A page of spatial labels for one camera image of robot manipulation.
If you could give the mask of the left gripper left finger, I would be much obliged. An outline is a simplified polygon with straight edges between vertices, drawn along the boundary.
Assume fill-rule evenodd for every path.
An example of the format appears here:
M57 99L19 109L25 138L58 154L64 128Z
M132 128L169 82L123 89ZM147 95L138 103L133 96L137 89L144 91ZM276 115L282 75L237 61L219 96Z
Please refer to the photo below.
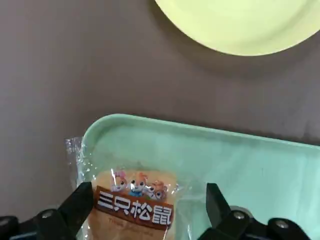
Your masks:
M20 222L16 216L0 217L2 240L76 240L93 209L91 182L82 182L58 207L39 212Z

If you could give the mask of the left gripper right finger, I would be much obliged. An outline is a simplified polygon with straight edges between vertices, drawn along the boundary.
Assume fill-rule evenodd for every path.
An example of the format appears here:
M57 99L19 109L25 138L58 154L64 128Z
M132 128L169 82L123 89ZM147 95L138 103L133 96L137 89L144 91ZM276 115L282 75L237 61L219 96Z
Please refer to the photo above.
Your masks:
M309 240L295 222L274 217L267 224L257 221L243 210L232 210L215 183L206 185L206 212L211 223L200 240Z

